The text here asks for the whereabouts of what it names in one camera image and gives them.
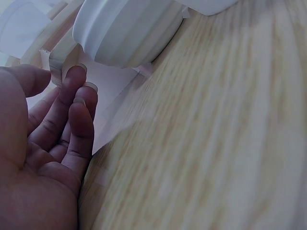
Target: fingernail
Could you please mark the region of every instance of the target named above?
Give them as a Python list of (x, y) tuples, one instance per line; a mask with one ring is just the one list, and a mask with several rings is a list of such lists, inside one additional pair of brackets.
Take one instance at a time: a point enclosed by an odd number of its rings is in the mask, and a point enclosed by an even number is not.
[(94, 83), (86, 82), (86, 83), (84, 83), (83, 86), (91, 87), (92, 89), (94, 89), (96, 91), (96, 93), (98, 93), (98, 87)]
[(86, 107), (85, 101), (84, 101), (84, 99), (81, 98), (81, 97), (76, 97), (76, 98), (73, 100), (73, 103), (82, 103), (82, 104), (84, 104), (84, 106)]
[(85, 70), (85, 72), (87, 73), (87, 67), (84, 64), (79, 63), (77, 66), (82, 67)]

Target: hand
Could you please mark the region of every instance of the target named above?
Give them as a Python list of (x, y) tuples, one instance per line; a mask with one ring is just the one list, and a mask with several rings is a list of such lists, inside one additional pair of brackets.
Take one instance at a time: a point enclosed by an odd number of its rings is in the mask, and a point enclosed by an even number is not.
[(98, 96), (84, 86), (85, 68), (76, 66), (28, 112), (25, 98), (49, 81), (50, 72), (28, 65), (0, 69), (0, 229), (78, 226)]

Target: wooden table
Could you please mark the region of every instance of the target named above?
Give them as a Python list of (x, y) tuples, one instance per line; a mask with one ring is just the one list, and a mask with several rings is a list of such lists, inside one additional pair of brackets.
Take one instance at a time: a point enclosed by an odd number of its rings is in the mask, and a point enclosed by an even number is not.
[(153, 68), (113, 108), (81, 229), (306, 229), (307, 0), (192, 12)]

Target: white cup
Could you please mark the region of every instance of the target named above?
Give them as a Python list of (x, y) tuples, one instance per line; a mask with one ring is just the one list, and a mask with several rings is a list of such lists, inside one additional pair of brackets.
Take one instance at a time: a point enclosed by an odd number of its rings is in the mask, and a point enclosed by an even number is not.
[(137, 67), (159, 55), (182, 20), (173, 0), (86, 0), (72, 33), (96, 62)]
[(0, 16), (0, 51), (21, 58), (49, 22), (30, 0), (14, 1)]

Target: wood grain surface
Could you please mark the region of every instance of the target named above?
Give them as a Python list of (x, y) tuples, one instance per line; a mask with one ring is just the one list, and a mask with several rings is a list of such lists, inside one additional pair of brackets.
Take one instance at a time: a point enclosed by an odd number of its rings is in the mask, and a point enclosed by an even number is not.
[(307, 0), (192, 12), (153, 69), (109, 116), (81, 229), (307, 229)]

